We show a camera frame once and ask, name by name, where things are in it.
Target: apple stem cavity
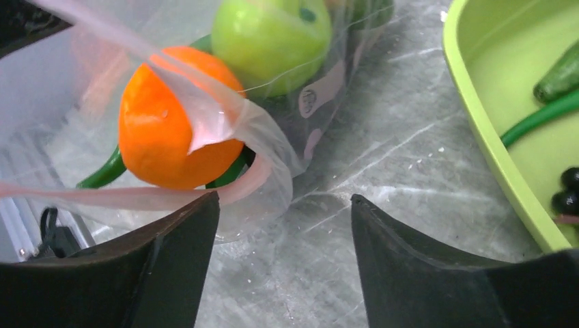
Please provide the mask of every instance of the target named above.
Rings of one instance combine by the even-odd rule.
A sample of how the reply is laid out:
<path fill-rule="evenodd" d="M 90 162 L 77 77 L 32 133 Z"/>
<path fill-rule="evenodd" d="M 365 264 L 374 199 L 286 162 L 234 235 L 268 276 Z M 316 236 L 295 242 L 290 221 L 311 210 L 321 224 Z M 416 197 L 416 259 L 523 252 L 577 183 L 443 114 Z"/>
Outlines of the apple stem cavity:
<path fill-rule="evenodd" d="M 300 8 L 300 18 L 308 23 L 315 22 L 315 13 L 307 8 Z"/>

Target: transparent plastic bag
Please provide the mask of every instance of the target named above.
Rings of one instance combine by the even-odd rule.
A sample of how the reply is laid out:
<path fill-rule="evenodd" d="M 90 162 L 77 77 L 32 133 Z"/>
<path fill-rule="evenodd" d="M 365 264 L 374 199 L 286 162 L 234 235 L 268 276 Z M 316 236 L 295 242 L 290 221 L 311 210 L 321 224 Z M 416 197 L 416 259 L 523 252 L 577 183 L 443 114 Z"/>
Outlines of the transparent plastic bag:
<path fill-rule="evenodd" d="M 243 175 L 217 188 L 223 241 L 287 210 L 292 178 L 306 170 L 362 54 L 393 13 L 392 0 L 31 2 L 74 26 L 0 59 L 0 150 L 12 165 L 0 171 L 0 197 L 44 200 L 135 229 L 211 190 L 159 188 L 130 172 L 101 189 L 74 188 L 115 148 L 124 86 L 146 63 L 187 114 L 190 152 L 238 139 L 256 154 Z M 224 28 L 236 10 L 255 15 L 238 34 L 246 39 L 231 62 L 250 86 L 248 99 L 162 51 Z M 262 22 L 258 29 L 248 23 L 255 19 Z M 212 36 L 213 45 L 230 42 Z M 300 50 L 308 47 L 305 40 L 323 46 Z M 259 58 L 264 53 L 269 58 Z M 39 178 L 45 176 L 57 178 Z"/>

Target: cucumber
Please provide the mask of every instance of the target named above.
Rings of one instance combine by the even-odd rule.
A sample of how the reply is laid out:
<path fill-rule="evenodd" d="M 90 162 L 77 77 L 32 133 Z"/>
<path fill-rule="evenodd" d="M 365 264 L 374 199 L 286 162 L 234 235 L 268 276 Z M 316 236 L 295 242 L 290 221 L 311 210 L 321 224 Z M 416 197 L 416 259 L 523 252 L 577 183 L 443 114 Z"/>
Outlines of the cucumber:
<path fill-rule="evenodd" d="M 536 84 L 533 95 L 548 104 L 574 90 L 579 90 L 579 41 L 570 46 Z"/>

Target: marble countertop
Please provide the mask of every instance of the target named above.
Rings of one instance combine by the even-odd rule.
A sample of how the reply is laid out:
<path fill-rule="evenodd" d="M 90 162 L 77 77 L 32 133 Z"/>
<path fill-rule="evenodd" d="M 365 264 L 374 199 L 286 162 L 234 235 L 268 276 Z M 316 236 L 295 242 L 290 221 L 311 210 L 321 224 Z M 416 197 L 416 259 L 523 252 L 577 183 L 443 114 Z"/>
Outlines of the marble countertop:
<path fill-rule="evenodd" d="M 447 70 L 450 2 L 397 1 L 310 168 L 295 179 L 290 210 L 214 247 L 196 327 L 367 327 L 353 193 L 454 247 L 506 261 L 539 255 L 479 151 Z"/>

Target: gray marble surface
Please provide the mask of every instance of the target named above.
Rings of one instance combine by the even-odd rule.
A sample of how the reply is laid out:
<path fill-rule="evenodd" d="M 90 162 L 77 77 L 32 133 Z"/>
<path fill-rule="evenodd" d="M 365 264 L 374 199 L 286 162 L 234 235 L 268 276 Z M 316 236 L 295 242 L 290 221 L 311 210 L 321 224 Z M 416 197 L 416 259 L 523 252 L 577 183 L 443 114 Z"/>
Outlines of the gray marble surface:
<path fill-rule="evenodd" d="M 290 210 L 215 246 L 196 327 L 367 327 L 353 193 L 472 253 L 539 254 L 478 149 L 444 62 L 440 12 L 449 4 L 397 1 L 310 168 L 295 179 Z"/>

